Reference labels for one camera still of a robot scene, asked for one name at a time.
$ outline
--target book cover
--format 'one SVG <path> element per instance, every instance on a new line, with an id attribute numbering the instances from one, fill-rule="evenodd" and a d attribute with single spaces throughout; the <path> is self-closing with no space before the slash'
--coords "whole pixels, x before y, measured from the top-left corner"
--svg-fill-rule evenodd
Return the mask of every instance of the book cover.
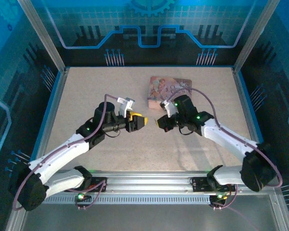
<path id="1" fill-rule="evenodd" d="M 191 87 L 192 80 L 190 79 L 152 76 L 149 83 L 149 108 L 162 109 L 159 104 L 163 100 L 168 99 L 178 89 Z M 181 90 L 172 97 L 171 101 L 180 95 L 191 97 L 192 92 L 191 90 Z"/>

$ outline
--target glass panel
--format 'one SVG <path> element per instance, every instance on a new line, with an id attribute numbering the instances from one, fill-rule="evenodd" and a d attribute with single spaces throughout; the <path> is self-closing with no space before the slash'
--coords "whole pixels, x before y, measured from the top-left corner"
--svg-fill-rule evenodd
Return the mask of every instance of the glass panel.
<path id="1" fill-rule="evenodd" d="M 10 173 L 31 156 L 56 75 L 18 2 L 0 0 L 0 230 L 13 199 Z"/>
<path id="2" fill-rule="evenodd" d="M 284 185 L 289 185 L 289 0 L 280 1 L 244 64 L 242 75 L 260 132 L 272 144 Z"/>
<path id="3" fill-rule="evenodd" d="M 236 200 L 231 208 L 243 212 L 244 218 L 232 211 L 217 213 L 208 205 L 98 205 L 102 216 L 95 209 L 80 213 L 73 205 L 41 205 L 28 213 L 23 230 L 54 231 L 54 223 L 61 230 L 279 230 L 268 195 L 238 196 Z"/>
<path id="4" fill-rule="evenodd" d="M 121 66 L 233 65 L 266 0 L 33 2 L 66 65 Z"/>

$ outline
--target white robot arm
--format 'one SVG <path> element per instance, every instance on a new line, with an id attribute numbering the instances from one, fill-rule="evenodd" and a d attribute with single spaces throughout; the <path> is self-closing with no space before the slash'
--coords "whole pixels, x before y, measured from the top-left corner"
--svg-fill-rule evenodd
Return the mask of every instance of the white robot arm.
<path id="1" fill-rule="evenodd" d="M 24 163 L 16 165 L 10 180 L 9 192 L 14 196 L 20 192 L 18 202 L 25 210 L 30 211 L 36 208 L 45 198 L 58 192 L 69 189 L 82 191 L 90 188 L 92 175 L 82 166 L 65 173 L 55 173 L 68 162 L 103 141 L 107 132 L 117 132 L 120 129 L 133 132 L 146 125 L 146 117 L 130 111 L 134 100 L 118 98 L 117 101 L 121 103 L 119 115 L 115 114 L 115 106 L 107 102 L 105 116 L 102 125 L 99 126 L 104 108 L 104 102 L 102 102 L 95 109 L 94 117 L 80 126 L 76 133 L 62 145 L 27 165 Z"/>
<path id="2" fill-rule="evenodd" d="M 213 189 L 227 184 L 245 184 L 258 192 L 276 176 L 271 165 L 255 151 L 255 148 L 261 150 L 266 157 L 272 158 L 269 144 L 258 144 L 217 124 L 216 119 L 209 113 L 198 112 L 187 95 L 177 97 L 174 103 L 163 101 L 160 105 L 167 111 L 167 115 L 157 120 L 157 125 L 165 132 L 175 127 L 187 127 L 228 149 L 242 162 L 242 165 L 234 167 L 217 166 L 209 172 L 207 181 Z"/>

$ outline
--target speckled work surface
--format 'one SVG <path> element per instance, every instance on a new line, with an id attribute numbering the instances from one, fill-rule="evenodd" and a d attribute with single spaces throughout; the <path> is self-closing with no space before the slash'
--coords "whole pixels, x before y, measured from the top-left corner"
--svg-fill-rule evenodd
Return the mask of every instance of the speckled work surface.
<path id="1" fill-rule="evenodd" d="M 76 129 L 93 116 L 95 108 L 108 93 L 136 101 L 134 111 L 148 117 L 140 131 L 122 131 L 87 153 L 75 158 L 64 169 L 83 165 L 89 170 L 211 170 L 217 165 L 234 166 L 239 161 L 226 149 L 196 134 L 183 136 L 173 130 L 165 133 L 155 119 L 165 113 L 148 109 L 148 83 L 151 76 L 188 78 L 193 87 L 212 100 L 219 121 L 250 138 L 243 109 L 230 67 L 72 67 L 50 135 L 47 152 L 65 142 Z M 199 111 L 212 113 L 209 103 L 193 92 Z M 119 104 L 109 99 L 116 106 Z"/>

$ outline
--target purple cable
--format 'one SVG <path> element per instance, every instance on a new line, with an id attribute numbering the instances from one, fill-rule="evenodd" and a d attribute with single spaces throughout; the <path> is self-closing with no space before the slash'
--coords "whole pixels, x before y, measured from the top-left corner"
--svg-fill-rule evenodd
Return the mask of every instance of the purple cable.
<path id="1" fill-rule="evenodd" d="M 251 144 L 249 144 L 249 143 L 246 143 L 246 142 L 245 142 L 244 140 L 242 140 L 241 138 L 239 138 L 239 137 L 231 134 L 230 132 L 228 132 L 227 130 L 225 130 L 225 129 L 223 129 L 223 128 L 221 127 L 220 123 L 219 123 L 218 120 L 217 120 L 217 116 L 216 116 L 216 111 L 215 111 L 214 105 L 213 105 L 212 101 L 208 98 L 208 96 L 206 96 L 206 94 L 204 94 L 203 92 L 201 92 L 201 91 L 199 91 L 199 90 L 197 90 L 197 89 L 195 89 L 195 88 L 181 88 L 181 89 L 178 89 L 176 92 L 174 92 L 174 93 L 167 99 L 167 101 L 169 102 L 170 99 L 171 99 L 176 93 L 178 93 L 178 92 L 181 91 L 181 90 L 194 90 L 194 91 L 197 91 L 198 93 L 200 93 L 201 95 L 203 95 L 203 96 L 208 100 L 208 102 L 210 103 L 210 105 L 211 105 L 211 107 L 212 107 L 213 114 L 214 114 L 214 119 L 215 119 L 215 122 L 216 122 L 218 128 L 219 128 L 220 130 L 222 130 L 224 133 L 226 133 L 227 135 L 231 136 L 232 138 L 236 139 L 237 141 L 245 144 L 246 146 L 248 146 L 248 147 L 252 148 L 253 150 L 255 150 L 256 152 L 258 152 L 258 153 L 269 163 L 269 165 L 274 169 L 274 171 L 275 171 L 276 174 L 277 174 L 277 178 L 278 178 L 278 181 L 279 181 L 279 182 L 278 182 L 277 185 L 270 185 L 270 184 L 268 184 L 267 186 L 270 186 L 270 187 L 280 187 L 280 186 L 282 186 L 282 184 L 283 184 L 283 178 L 282 178 L 279 170 L 278 170 L 277 167 L 273 164 L 273 162 L 272 162 L 262 151 L 260 151 L 258 148 L 254 147 L 253 145 L 251 145 Z"/>
<path id="2" fill-rule="evenodd" d="M 235 201 L 239 186 L 236 184 L 235 187 L 236 187 L 235 195 L 232 198 L 231 202 L 229 204 L 227 204 L 227 205 L 222 205 L 222 207 L 220 209 L 228 208 Z"/>
<path id="3" fill-rule="evenodd" d="M 88 191 L 91 191 L 91 190 L 93 190 L 93 189 L 98 188 L 98 186 L 100 186 L 101 184 L 102 184 L 101 189 L 100 189 L 100 191 L 98 192 L 98 194 L 97 194 L 97 196 L 95 197 L 95 199 L 92 201 L 92 203 L 89 204 L 89 205 L 85 205 L 85 206 L 81 207 L 81 206 L 78 206 L 78 204 L 77 204 L 77 202 L 76 202 L 76 206 L 78 207 L 78 209 L 81 209 L 81 208 L 82 208 L 82 209 L 90 208 L 92 205 L 95 204 L 97 198 L 100 196 L 100 193 L 101 193 L 102 190 L 103 190 L 103 187 L 106 185 L 106 184 L 105 184 L 105 180 L 101 181 L 100 183 L 98 183 L 97 185 L 95 185 L 94 187 L 92 187 L 92 188 L 90 188 L 90 189 L 87 189 L 87 190 L 82 191 L 82 193 L 86 193 L 86 192 L 88 192 Z M 75 192 L 75 193 L 80 193 L 80 191 L 76 191 L 76 190 L 73 190 L 73 189 L 69 189 L 69 191 Z"/>
<path id="4" fill-rule="evenodd" d="M 234 208 L 230 208 L 230 207 L 228 207 L 228 208 L 229 208 L 231 211 L 239 214 L 239 215 L 240 215 L 243 219 L 245 219 L 256 231 L 259 231 L 259 229 L 251 222 L 251 220 L 250 220 L 248 217 L 244 216 L 242 213 L 240 213 L 239 211 L 237 211 L 237 210 L 234 209 Z"/>
<path id="5" fill-rule="evenodd" d="M 108 95 L 108 94 L 105 94 L 105 97 L 104 97 L 104 108 L 103 108 L 103 112 L 102 112 L 102 117 L 101 117 L 101 120 L 100 120 L 100 123 L 98 124 L 97 128 L 94 130 L 93 133 L 91 133 L 91 135 L 83 138 L 83 139 L 80 139 L 78 141 L 74 141 L 74 142 L 71 142 L 69 144 L 67 144 L 66 146 L 62 146 L 56 150 L 54 150 L 52 153 L 50 153 L 47 157 L 45 157 L 45 159 L 43 159 L 34 169 L 32 169 L 32 171 L 26 176 L 26 178 L 24 179 L 24 181 L 20 184 L 16 194 L 15 194 L 15 197 L 14 197 L 14 200 L 13 200 L 13 210 L 15 211 L 18 211 L 20 209 L 22 209 L 23 207 L 19 207 L 19 208 L 16 208 L 16 205 L 17 205 L 17 200 L 18 200 L 18 197 L 19 197 L 19 194 L 21 192 L 21 190 L 23 189 L 24 185 L 26 184 L 27 180 L 33 175 L 33 173 L 35 171 L 38 170 L 39 167 L 42 167 L 42 165 L 48 160 L 50 159 L 53 155 L 55 155 L 56 153 L 58 153 L 59 151 L 62 151 L 63 149 L 65 148 L 70 148 L 72 145 L 75 145 L 77 143 L 80 143 L 80 142 L 83 142 L 87 139 L 90 139 L 92 136 L 94 136 L 97 131 L 100 129 L 100 127 L 102 126 L 103 124 L 103 121 L 104 121 L 104 117 L 105 117 L 105 114 L 106 114 L 106 104 L 107 104 L 107 97 L 109 98 L 112 98 L 114 100 L 117 100 L 118 98 L 114 97 L 114 96 L 111 96 L 111 95 Z"/>

